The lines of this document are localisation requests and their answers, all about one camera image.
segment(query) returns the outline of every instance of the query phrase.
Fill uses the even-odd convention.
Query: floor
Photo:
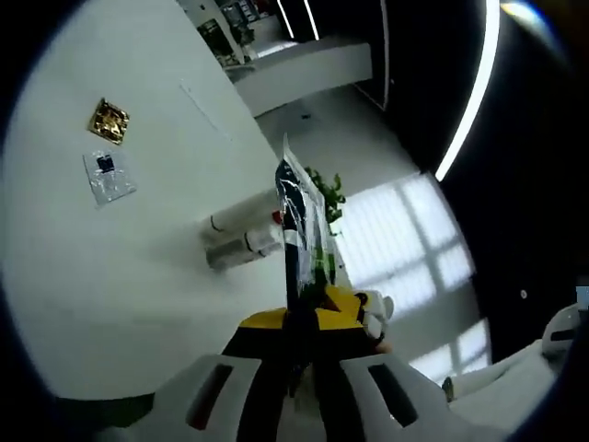
[[[341,174],[348,197],[334,231],[357,288],[395,300],[395,353],[437,383],[490,362],[468,247],[433,177],[420,175],[378,112],[344,87],[258,118],[276,154],[283,134],[304,166]]]

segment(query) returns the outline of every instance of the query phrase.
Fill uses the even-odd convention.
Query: green plant
[[[327,218],[328,224],[341,218],[342,213],[339,204],[344,204],[346,197],[341,193],[340,174],[335,174],[335,177],[333,177],[334,185],[331,186],[323,180],[323,177],[316,170],[305,168],[305,171],[325,198],[325,217]]]

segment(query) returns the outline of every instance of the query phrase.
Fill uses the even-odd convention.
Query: plastic packet
[[[287,306],[292,309],[305,293],[318,293],[320,302],[331,279],[332,253],[323,194],[291,152],[286,134],[283,147],[275,179],[283,213]]]
[[[85,154],[84,165],[98,206],[137,190],[121,150],[101,149]]]

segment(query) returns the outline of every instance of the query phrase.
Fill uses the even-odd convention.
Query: white counter
[[[370,45],[340,36],[297,44],[248,66],[253,70],[245,71],[235,86],[254,117],[322,90],[372,78]]]
[[[121,148],[138,190],[97,209],[82,156],[117,148],[87,131],[101,97],[131,116]],[[2,171],[3,284],[55,394],[147,393],[284,304],[281,253],[215,274],[195,228],[272,186],[276,164],[174,0],[83,4],[20,96]]]

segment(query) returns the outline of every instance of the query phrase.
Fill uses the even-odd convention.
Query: small black component
[[[102,173],[112,172],[114,170],[114,163],[112,162],[110,155],[97,158],[96,162]]]
[[[354,294],[355,297],[357,297],[358,299],[360,299],[360,306],[365,306],[366,303],[368,302],[368,295],[366,293],[356,293]]]

